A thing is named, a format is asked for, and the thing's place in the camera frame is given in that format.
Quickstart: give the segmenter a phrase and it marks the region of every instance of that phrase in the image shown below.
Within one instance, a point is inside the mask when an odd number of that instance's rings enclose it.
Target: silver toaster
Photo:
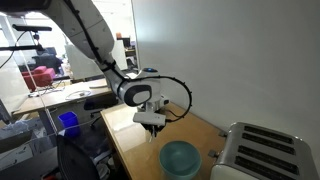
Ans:
[[[319,180],[310,147],[297,137],[246,123],[225,136],[211,180]]]

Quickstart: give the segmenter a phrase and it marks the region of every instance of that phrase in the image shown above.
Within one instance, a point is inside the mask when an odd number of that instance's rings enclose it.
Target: wooden table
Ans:
[[[170,103],[165,109],[182,114],[183,109]],[[166,179],[158,156],[160,149],[174,140],[187,141],[200,152],[202,165],[195,179],[210,179],[214,159],[208,156],[210,150],[221,151],[224,138],[220,130],[189,113],[184,119],[169,123],[149,143],[150,133],[139,123],[132,121],[137,108],[126,105],[115,106],[101,112],[107,125],[107,133],[117,151],[121,163],[131,179]],[[167,118],[174,118],[166,113]]]
[[[95,81],[81,82],[65,86],[65,89],[63,91],[49,92],[47,94],[41,95],[40,97],[27,98],[20,106],[19,111],[15,111],[13,113],[13,116],[19,116],[26,113],[38,111],[39,117],[44,128],[47,131],[47,134],[53,134],[55,133],[55,130],[53,129],[53,125],[51,124],[51,118],[48,115],[50,114],[50,112],[48,109],[56,108],[72,102],[82,101],[87,98],[112,93],[111,89],[106,86],[106,80],[99,79]],[[91,93],[88,96],[79,96],[79,98],[74,98],[71,100],[66,99],[66,97],[71,93],[82,90],[88,90]],[[52,145],[55,146],[55,137],[51,137]]]

